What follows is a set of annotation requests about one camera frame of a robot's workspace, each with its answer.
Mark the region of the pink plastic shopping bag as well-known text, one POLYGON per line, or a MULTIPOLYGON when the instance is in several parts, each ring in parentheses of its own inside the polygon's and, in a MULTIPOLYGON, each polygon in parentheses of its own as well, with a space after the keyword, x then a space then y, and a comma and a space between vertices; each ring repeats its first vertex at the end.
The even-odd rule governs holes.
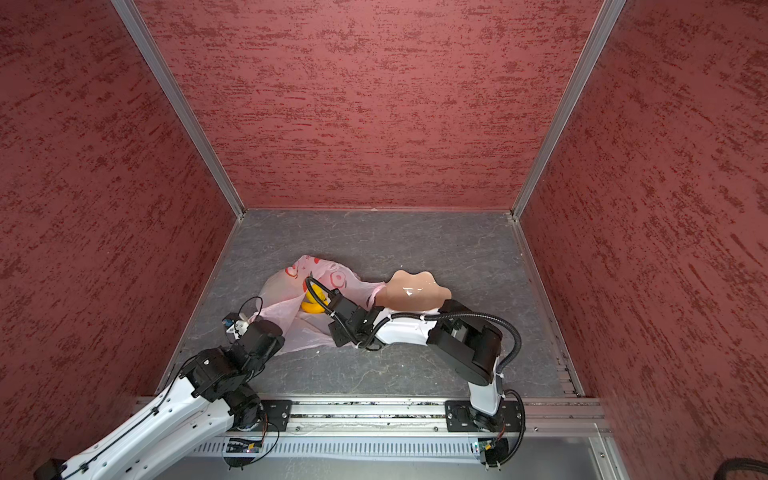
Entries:
POLYGON ((331 318, 318 307, 307 312, 302 304, 308 299, 305 279, 313 276, 326 288, 338 289, 356 304, 370 308, 376 295, 384 288, 383 282, 365 282, 345 265, 304 255, 289 267, 278 271, 266 281, 259 297, 263 306, 248 319, 250 323, 267 320, 283 331, 283 353, 335 345, 329 330, 331 318))

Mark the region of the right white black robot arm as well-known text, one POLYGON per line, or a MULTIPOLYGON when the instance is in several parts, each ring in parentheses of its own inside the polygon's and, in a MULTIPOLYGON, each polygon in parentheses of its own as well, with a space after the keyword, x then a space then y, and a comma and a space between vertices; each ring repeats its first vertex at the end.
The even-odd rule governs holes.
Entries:
POLYGON ((336 346, 351 344, 371 352, 393 344, 426 347, 469 386, 468 404, 462 413, 449 410, 450 420, 476 431, 506 430, 503 371, 522 349, 514 325, 455 300, 428 312, 405 312, 366 309, 338 289, 328 295, 321 307, 331 319, 329 330, 336 346))

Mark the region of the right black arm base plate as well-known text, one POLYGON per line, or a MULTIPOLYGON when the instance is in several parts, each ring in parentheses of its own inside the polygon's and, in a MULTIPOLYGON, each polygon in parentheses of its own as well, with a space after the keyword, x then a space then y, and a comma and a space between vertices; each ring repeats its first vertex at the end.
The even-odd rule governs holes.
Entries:
POLYGON ((444 403, 449 432, 517 433, 522 425, 524 407, 517 401, 503 400, 493 415, 480 412, 468 400, 444 403))

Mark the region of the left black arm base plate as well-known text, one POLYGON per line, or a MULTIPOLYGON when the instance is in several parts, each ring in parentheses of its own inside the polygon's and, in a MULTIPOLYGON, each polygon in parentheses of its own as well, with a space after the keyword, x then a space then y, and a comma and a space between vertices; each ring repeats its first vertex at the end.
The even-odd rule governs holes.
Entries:
POLYGON ((280 432, 287 430, 294 402, 291 400, 261 400, 246 407, 236 417, 234 428, 239 431, 263 431, 268 427, 280 432))

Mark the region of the peach scalloped plate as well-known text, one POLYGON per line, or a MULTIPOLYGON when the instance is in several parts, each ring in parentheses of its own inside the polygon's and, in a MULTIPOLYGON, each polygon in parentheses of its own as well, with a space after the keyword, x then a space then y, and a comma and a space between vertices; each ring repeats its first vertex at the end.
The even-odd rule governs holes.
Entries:
POLYGON ((394 311, 423 312, 439 309, 452 298, 452 292, 441 286, 432 273, 398 270, 377 292, 375 305, 394 311))

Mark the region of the yellow fake lemon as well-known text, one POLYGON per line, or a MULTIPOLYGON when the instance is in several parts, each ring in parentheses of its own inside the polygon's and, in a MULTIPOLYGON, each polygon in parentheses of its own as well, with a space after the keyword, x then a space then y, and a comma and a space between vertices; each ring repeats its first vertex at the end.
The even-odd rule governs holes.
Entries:
POLYGON ((318 284, 311 284, 305 290, 305 297, 300 305, 301 311, 307 314, 324 314, 329 299, 323 287, 318 284))

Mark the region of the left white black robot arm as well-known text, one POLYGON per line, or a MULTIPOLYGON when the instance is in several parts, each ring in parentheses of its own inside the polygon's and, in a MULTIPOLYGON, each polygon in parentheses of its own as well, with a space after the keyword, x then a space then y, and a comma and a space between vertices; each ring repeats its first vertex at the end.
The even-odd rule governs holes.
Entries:
POLYGON ((261 398, 248 382, 284 343, 275 323, 250 324, 231 345, 202 350, 185 361, 156 398, 92 447, 67 460, 47 460, 33 477, 150 478, 231 428, 263 427, 261 398))

